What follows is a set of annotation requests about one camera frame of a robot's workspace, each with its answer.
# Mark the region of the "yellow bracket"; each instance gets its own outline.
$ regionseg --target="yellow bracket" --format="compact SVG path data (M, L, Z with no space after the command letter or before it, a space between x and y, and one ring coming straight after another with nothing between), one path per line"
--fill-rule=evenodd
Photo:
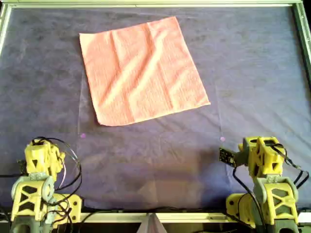
M288 183L265 183L267 202L263 212L265 220L274 225L278 219L293 219L298 224L296 200Z
M234 193L226 199L227 213L241 220L242 222L255 227L251 208L252 198L249 194Z
M279 143L275 137L248 137L246 141L249 144L248 170L253 179L268 174L282 175L284 157L270 146ZM283 148L277 149L285 154Z
M31 142L25 149L28 174L44 172L52 176L54 182L57 179L57 173L63 168L65 153L60 153L56 145L42 140L41 145Z
M69 194L57 194L54 193L53 197L56 199L56 201L60 201L62 199L64 199L65 197L68 197ZM62 203L60 203L60 205L64 208L64 209L68 209L68 204L69 204L69 208L71 208L71 212L69 214L72 223L78 223L80 222L80 218L81 218L81 208L82 208L82 199L78 196L78 195L72 195L70 198L68 198L68 202L64 201ZM60 215L56 215L55 217L55 221L61 220L63 217L61 217ZM53 224L53 228L57 228L58 225L61 224L66 224L68 222L68 217L58 221L56 223Z
M40 221L47 212L47 206L42 202L42 193L45 181L20 182L15 190L11 220L16 216L34 216Z

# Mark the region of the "wire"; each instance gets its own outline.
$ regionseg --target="wire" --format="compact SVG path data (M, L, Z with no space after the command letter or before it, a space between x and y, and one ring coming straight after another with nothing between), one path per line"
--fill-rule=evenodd
M10 216L9 216L8 212L5 210L5 208L2 205L0 205L0 210L1 210L1 212L3 212L6 220L8 221L8 233L10 233L10 229L11 229L11 219L10 219Z
M294 184L296 184L299 181L299 179L301 178L302 174L303 174L303 171L300 171L299 175L297 176L296 180L294 181Z
M76 153L74 152L74 150L73 150L66 142L64 142L64 141L61 140L61 139L54 138L54 137L49 137L49 138L39 137L39 138L41 138L41 140L46 140L46 139L47 139L47 141L50 141L51 143L53 143L51 140L59 141L59 142L63 143L65 146L67 146L67 147L69 148L70 152L71 152L70 157L71 157L71 158L73 159L73 161L76 163L77 168L78 168L78 170L79 170L78 175L73 179L73 181L71 181L69 184L63 186L62 188L60 188L60 187L57 188L56 191L63 190L63 189L65 189L65 188L67 188L67 187L73 185L73 184L79 179L79 177L81 177L81 179L82 179L81 166L78 166L78 165L80 164L80 161L79 161L79 159L78 159L78 156L76 155Z
M66 173L67 173L65 163L63 162L63 160L61 160L61 162L62 162L62 164L63 164L64 173L63 173L62 181L61 181L59 187L58 187L56 190L58 190L58 189L63 185L63 183L64 183L64 181L65 181L65 178L66 178Z
M62 217L61 219L52 222L52 224L51 224L52 226L53 226L54 223L59 222L59 221L62 221L62 220L64 220L65 218L67 218L67 217L69 216L70 212L71 212L71 209L70 209L70 207L69 207L69 201L68 201L68 200L65 200L65 201L63 201L63 202L66 202L66 204L67 204L67 205L66 205L66 208L62 207L61 204L59 204L58 206L59 206L62 210L51 210L51 211L48 211L48 212L43 216L41 222L43 222L43 221L46 219L46 217L47 217L47 215L48 215L49 213L57 213L59 216Z
M240 201L241 201L241 199L246 195L247 193L244 193L241 197L240 197L240 199L239 199L239 201L238 201L238 216L239 216L239 220L241 220L241 216L240 216Z
M93 216L93 215L95 215L95 214L109 213L109 212L110 212L109 210L99 210L99 211L96 211L96 212L93 212L93 213L88 214L88 215L81 221L80 226L79 226L79 228L78 228L78 233L80 233L80 230L81 230L83 224L85 223L85 221L86 221L89 217L91 217L91 216Z
M253 199L255 205L256 205L256 208L259 212L259 215L260 215L260 219L261 219L261 222L262 222L262 225L264 227L264 231L267 232L267 228L266 228L266 224L264 222L264 217L263 217L263 213L262 213L262 210L261 210L261 207L254 195L254 193L252 193L252 191L236 176L236 171L237 171L237 167L235 167L233 169L233 172L232 172L232 176L235 178L235 180L249 193L249 195L251 195L251 198Z
M66 210L61 206L61 205L59 205L59 207L65 212ZM72 223L72 219L71 219L71 217L70 217L70 212L71 212L71 208L69 208L69 210L67 211L67 217L68 217L68 220L69 220L69 222L70 222L70 233L73 233L73 223Z
M299 175L297 176L297 178L294 181L294 184L297 184L297 182L300 180L302 174L306 173L306 177L299 184L296 185L296 188L299 189L309 179L309 172L302 170L300 166L293 163L293 161L287 156L287 150L284 148L284 146L282 144L277 143L274 145L270 145L270 147L284 158L284 161L287 165L292 166L292 167L294 167L300 171ZM283 148L285 150L285 154L283 154L277 147Z
M296 186L297 189L299 189L308 179L309 179L309 172L308 171L302 171L301 172L305 172L307 175L306 177Z
M82 184L82 176L81 176L80 183L79 183L78 187L77 187L71 194L69 194L69 195L68 195L67 197L65 197L64 199L59 200L59 201L57 201L57 202L55 202L55 203L48 203L48 202L47 202L46 204L47 204L47 205L50 205L50 206L56 206L56 205L62 203L64 200L68 200L72 195L74 195L74 194L78 191L78 189L80 188L81 184Z
M67 226L68 226L68 221L69 221L69 219L67 218L67 223L66 223L66 225L65 225L64 233L66 233Z

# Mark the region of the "metal frame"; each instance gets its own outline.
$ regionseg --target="metal frame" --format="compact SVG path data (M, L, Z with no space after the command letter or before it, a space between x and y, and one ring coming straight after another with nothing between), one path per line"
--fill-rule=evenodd
M309 83L311 83L311 34L302 0L4 0L0 13L0 56L12 8L100 8L100 7L283 7L291 6L303 50ZM84 219L89 213L82 213ZM101 213L86 222L136 223L147 213ZM162 223L224 223L221 213L157 213ZM311 223L311 213L301 213L299 222Z
M81 221L90 213L81 213ZM86 223L141 223L148 213L98 213ZM161 223L229 223L235 222L222 213L156 213ZM311 213L300 213L299 223L311 223Z

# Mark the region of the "pink towel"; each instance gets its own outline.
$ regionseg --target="pink towel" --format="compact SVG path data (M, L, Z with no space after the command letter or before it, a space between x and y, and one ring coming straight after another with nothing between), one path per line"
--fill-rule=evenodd
M80 34L97 120L127 125L210 104L176 17Z

